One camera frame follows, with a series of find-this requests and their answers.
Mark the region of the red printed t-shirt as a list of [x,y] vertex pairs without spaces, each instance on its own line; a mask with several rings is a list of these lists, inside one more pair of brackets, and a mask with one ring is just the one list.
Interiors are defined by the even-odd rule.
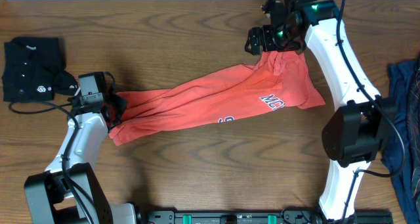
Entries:
[[161,131],[188,129],[266,114],[284,107],[324,105],[304,55],[265,52],[255,65],[239,64],[172,89],[125,91],[122,123],[109,136],[123,145]]

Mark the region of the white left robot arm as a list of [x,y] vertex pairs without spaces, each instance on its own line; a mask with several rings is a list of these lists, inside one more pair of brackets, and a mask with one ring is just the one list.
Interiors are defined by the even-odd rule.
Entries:
[[24,184],[34,223],[136,223],[134,206],[109,204],[94,173],[108,134],[103,106],[102,93],[80,94],[72,101],[59,153]]

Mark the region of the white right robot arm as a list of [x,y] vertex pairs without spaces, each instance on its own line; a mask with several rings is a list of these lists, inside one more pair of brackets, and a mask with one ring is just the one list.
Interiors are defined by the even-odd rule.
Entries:
[[368,80],[350,43],[343,7],[333,0],[267,0],[270,23],[250,29],[252,55],[310,49],[325,76],[335,112],[322,130],[329,171],[311,223],[391,223],[390,212],[359,212],[354,201],[363,175],[391,132],[396,104]]

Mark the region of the folded black polo shirt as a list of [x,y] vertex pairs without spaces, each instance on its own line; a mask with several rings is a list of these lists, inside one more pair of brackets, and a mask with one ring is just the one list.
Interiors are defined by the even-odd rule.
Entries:
[[4,43],[5,102],[51,101],[56,93],[72,96],[79,89],[66,71],[57,37],[15,37]]

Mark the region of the dark blue garment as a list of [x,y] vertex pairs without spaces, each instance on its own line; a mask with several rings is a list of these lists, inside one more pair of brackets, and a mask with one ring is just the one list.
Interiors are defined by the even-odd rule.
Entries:
[[397,105],[394,124],[400,134],[391,133],[382,162],[389,171],[401,164],[404,144],[406,159],[399,175],[391,179],[400,209],[407,223],[419,222],[419,60],[388,67],[389,97]]

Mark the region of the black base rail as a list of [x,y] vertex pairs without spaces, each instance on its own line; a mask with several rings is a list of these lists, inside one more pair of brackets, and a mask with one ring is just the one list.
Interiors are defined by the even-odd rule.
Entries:
[[148,214],[150,224],[393,224],[390,212],[356,212],[345,220],[326,220],[317,212],[292,208],[280,212],[222,213],[156,211]]

